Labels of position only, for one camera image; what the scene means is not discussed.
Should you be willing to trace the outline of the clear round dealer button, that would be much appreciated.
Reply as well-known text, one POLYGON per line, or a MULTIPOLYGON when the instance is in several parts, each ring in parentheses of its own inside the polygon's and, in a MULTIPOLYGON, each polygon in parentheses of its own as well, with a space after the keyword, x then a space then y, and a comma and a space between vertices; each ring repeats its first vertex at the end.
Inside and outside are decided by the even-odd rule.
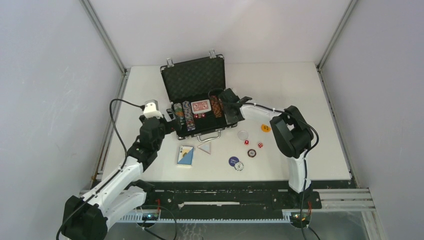
POLYGON ((246 141, 249 138, 249 133, 245 130, 240 130, 237 133, 237 137, 241 140, 241 141, 246 141))

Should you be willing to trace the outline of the black aluminium poker case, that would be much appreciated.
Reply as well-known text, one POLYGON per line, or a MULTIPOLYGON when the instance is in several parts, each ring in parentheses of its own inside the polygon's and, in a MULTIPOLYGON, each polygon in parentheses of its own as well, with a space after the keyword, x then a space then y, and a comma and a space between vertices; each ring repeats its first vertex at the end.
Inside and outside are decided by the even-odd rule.
MULTIPOLYGON (((202 58, 169 62, 160 67, 160 74, 172 110, 175 109, 175 104, 210 100, 226 88, 225 57, 223 54, 215 54, 214 51, 202 58)), ((223 111, 219 117, 210 110, 204 117, 195 118, 192 114, 191 118, 193 130, 189 130, 187 121, 181 119, 181 129, 176 132, 179 140, 223 131, 238 125, 236 122, 228 123, 223 111)))

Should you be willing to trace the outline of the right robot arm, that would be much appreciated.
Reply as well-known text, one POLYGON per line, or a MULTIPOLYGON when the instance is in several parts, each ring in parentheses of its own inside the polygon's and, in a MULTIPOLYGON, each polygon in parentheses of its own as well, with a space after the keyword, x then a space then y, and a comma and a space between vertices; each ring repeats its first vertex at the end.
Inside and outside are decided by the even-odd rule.
POLYGON ((319 143, 318 132, 307 123, 300 110, 294 106, 278 110, 255 102, 252 98, 239 98, 227 88, 218 95, 229 122, 243 120, 268 122, 279 151, 288 158, 289 180, 292 192, 289 203, 302 208, 309 201, 308 193, 313 189, 309 178, 307 156, 319 143))

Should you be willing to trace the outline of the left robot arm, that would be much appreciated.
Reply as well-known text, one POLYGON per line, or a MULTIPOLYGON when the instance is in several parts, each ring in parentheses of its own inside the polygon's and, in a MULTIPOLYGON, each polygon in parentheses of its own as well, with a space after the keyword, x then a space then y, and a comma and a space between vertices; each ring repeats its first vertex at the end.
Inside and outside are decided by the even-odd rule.
POLYGON ((72 195, 65 203, 62 224, 55 238, 103 240, 109 229, 130 210, 153 207, 157 196, 141 186, 132 185, 158 156, 166 135, 180 130, 176 116, 140 116, 142 126, 124 161, 96 187, 82 196, 72 195))

